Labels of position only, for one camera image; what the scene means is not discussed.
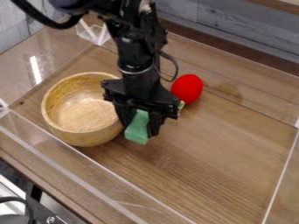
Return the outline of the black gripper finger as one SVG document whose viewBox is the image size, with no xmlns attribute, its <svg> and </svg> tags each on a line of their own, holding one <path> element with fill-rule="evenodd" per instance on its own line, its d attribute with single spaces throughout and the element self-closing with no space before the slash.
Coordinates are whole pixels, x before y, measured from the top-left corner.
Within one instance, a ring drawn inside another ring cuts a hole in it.
<svg viewBox="0 0 299 224">
<path fill-rule="evenodd" d="M 136 110 L 130 105 L 119 102 L 115 103 L 115 110 L 123 126 L 127 127 L 134 120 Z"/>
<path fill-rule="evenodd" d="M 150 112 L 150 135 L 152 137 L 159 135 L 162 125 L 163 125 L 163 114 L 159 111 L 151 111 Z"/>
</svg>

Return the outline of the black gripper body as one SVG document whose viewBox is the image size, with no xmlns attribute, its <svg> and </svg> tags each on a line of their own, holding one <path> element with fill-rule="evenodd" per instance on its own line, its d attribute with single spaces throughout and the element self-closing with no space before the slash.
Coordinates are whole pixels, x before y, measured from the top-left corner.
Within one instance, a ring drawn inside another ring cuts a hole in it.
<svg viewBox="0 0 299 224">
<path fill-rule="evenodd" d="M 106 89 L 104 99 L 124 103 L 134 109 L 159 111 L 164 117 L 179 117 L 179 98 L 164 88 L 155 66 L 144 71 L 122 72 L 120 79 L 102 81 Z"/>
</svg>

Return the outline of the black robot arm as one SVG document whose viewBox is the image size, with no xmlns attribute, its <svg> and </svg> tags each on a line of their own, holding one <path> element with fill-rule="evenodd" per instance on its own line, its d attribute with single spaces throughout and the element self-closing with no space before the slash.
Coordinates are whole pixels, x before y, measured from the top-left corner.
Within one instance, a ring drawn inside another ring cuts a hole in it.
<svg viewBox="0 0 299 224">
<path fill-rule="evenodd" d="M 124 127 L 139 111 L 148 113 L 144 132 L 159 134 L 164 120 L 179 116 L 179 98 L 163 86 L 160 59 L 168 31 L 159 21 L 154 0 L 51 0 L 51 5 L 72 16 L 98 13 L 116 43 L 119 79 L 104 80 L 104 99 L 114 103 Z"/>
</svg>

